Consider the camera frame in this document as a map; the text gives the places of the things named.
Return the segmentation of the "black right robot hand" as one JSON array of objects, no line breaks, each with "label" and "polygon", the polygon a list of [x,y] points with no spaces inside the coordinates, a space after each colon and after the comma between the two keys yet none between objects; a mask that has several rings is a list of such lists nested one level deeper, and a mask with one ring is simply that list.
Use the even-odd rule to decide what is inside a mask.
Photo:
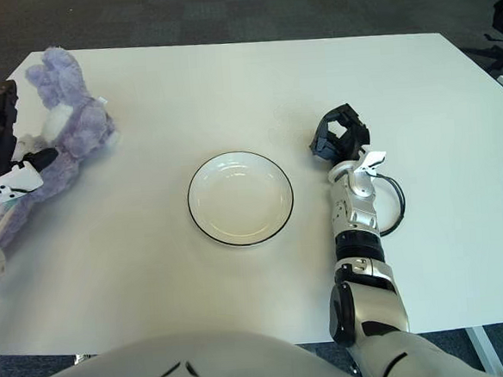
[{"label": "black right robot hand", "polygon": [[[344,128],[340,137],[328,129],[331,122],[337,122]],[[369,129],[361,122],[355,109],[346,103],[322,117],[309,148],[316,157],[335,165],[358,160],[360,152],[370,144]]]}]

